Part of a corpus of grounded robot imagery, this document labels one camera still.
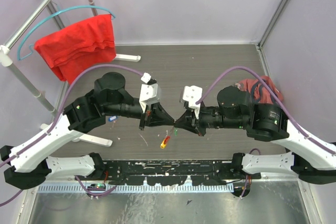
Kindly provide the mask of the metal key holder red handle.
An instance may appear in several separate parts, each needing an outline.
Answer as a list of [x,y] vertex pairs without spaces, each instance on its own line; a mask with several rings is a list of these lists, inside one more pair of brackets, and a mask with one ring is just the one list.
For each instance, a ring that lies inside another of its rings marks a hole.
[[175,127],[172,127],[170,130],[166,130],[165,137],[170,136],[170,138],[171,138],[171,136],[174,134],[174,129],[175,129]]

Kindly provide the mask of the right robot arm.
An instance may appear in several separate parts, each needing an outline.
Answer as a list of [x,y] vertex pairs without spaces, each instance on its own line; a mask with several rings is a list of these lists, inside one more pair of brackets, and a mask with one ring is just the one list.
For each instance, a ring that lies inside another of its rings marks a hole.
[[217,106],[197,104],[203,89],[185,86],[181,101],[185,113],[175,127],[204,136],[207,129],[242,129],[257,141],[272,142],[288,152],[279,155],[235,153],[230,172],[241,179],[245,175],[282,173],[298,176],[311,184],[335,182],[335,144],[319,138],[311,141],[308,134],[299,132],[280,106],[254,103],[249,92],[229,86],[217,95]]

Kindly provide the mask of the yellow tag key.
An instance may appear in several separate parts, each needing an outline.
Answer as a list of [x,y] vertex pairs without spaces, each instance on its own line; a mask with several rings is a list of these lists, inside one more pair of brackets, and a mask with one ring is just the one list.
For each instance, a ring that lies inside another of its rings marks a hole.
[[170,140],[170,136],[166,136],[166,137],[163,139],[162,143],[160,144],[160,148],[161,148],[161,149],[166,148],[166,146],[167,146],[169,140]]

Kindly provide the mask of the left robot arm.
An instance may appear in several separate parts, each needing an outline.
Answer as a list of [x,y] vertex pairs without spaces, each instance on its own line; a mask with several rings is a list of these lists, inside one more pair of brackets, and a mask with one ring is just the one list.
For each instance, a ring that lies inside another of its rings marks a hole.
[[141,87],[140,97],[125,89],[125,77],[108,72],[95,81],[94,88],[64,108],[56,124],[20,146],[1,148],[2,161],[8,160],[5,182],[18,189],[31,189],[48,179],[79,176],[99,180],[105,164],[98,153],[71,158],[52,157],[65,144],[80,139],[106,123],[107,116],[138,119],[139,128],[174,125],[174,119],[160,104],[160,87],[154,80]]

